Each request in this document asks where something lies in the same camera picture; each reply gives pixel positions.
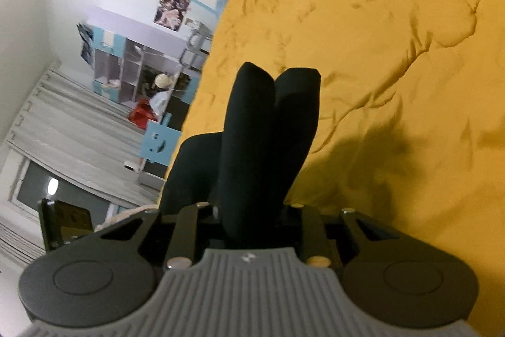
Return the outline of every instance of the yellow bed sheet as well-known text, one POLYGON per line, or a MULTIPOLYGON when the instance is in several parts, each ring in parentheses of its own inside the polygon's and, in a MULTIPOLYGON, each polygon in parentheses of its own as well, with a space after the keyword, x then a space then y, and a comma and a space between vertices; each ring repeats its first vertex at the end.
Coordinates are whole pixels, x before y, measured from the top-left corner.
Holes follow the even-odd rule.
POLYGON ((480 282, 471 325, 505 329, 505 0, 230 0, 182 139, 222 130, 244 61, 322 76, 286 202, 356 207, 459 256, 480 282))

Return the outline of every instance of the bed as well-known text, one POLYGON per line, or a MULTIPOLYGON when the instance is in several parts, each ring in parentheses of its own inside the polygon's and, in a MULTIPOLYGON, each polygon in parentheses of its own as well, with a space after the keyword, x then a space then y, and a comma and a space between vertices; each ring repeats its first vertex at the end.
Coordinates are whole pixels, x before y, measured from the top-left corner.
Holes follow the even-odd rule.
POLYGON ((470 318, 505 329, 505 0, 229 0, 181 141, 220 131, 251 61, 322 76, 286 203, 355 207, 465 260, 470 318))

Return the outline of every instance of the window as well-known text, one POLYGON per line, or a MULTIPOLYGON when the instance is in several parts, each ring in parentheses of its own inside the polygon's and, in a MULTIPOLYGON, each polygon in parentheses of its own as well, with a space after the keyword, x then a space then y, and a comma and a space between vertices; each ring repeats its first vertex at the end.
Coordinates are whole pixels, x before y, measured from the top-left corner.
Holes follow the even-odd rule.
POLYGON ((12 203, 38 218, 37 204, 43 198, 61 200, 89 210, 93 227, 118 213, 120 207, 54 175, 25 159, 12 195, 12 203))

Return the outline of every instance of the metal bolt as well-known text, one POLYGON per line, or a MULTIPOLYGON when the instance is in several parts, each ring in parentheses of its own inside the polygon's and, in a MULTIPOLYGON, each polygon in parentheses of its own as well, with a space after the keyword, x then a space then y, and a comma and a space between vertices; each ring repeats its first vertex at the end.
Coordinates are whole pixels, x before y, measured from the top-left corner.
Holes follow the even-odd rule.
POLYGON ((193 262, 188 257, 173 257, 167 261, 170 270, 184 270, 191 267, 193 262))
POLYGON ((331 266, 331 260, 324 256, 312 256, 307 259, 307 266, 326 269, 331 266))

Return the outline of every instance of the phone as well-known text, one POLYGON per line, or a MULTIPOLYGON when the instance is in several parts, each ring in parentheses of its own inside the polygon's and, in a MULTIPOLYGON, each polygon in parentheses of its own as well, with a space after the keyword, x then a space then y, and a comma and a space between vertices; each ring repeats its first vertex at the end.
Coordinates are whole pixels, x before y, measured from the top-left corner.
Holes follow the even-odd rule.
POLYGON ((38 209, 47 252, 94 232, 92 217, 86 208, 60 200, 43 199, 39 201, 38 209))

